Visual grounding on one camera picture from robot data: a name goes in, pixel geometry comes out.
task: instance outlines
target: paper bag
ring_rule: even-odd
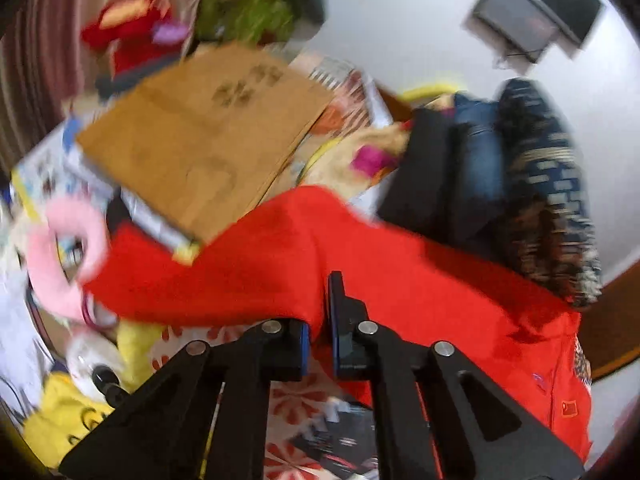
[[[208,242],[257,205],[332,97],[266,52],[230,44],[145,80],[78,143]]]

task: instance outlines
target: curtain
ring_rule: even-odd
[[[110,0],[27,0],[0,40],[0,169],[11,168],[62,119],[64,99],[90,91],[96,57],[82,26]],[[171,0],[191,25],[197,0]]]

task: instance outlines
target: pink neck pillow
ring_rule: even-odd
[[[31,286],[45,310],[84,322],[81,285],[98,275],[109,251],[104,216],[87,200],[60,196],[47,204],[45,222],[29,235],[26,264]],[[84,256],[71,283],[60,265],[58,236],[82,239]]]

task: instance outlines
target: wall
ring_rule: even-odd
[[[454,82],[489,98],[519,75],[465,23],[477,0],[328,0],[310,47],[349,59],[395,91]],[[552,46],[539,80],[575,135],[605,279],[640,257],[640,49],[606,2],[582,50]]]

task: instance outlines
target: purple object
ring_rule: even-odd
[[[398,160],[394,156],[389,155],[385,150],[381,150],[372,144],[365,144],[356,153],[355,158],[351,162],[351,169],[360,171],[369,178],[373,178],[380,170],[397,165]]]
[[[162,22],[154,27],[153,42],[159,45],[175,45],[187,39],[189,27],[180,22]]]

